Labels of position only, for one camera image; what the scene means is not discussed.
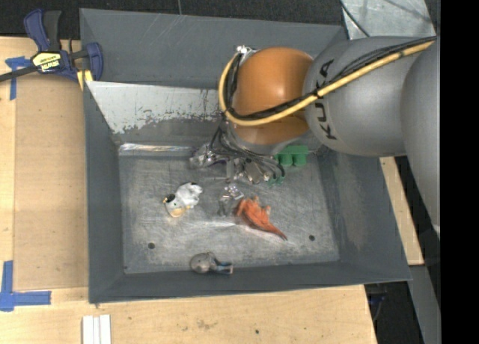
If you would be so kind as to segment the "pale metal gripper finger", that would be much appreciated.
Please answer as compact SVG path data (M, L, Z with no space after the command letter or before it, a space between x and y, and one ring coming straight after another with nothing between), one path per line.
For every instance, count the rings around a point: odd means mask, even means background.
M237 187L236 184L228 184L219 198L218 214L221 217L229 216L239 201L244 198L244 193Z
M207 168L216 163L216 154L209 144L195 147L189 158L189 166L193 169Z

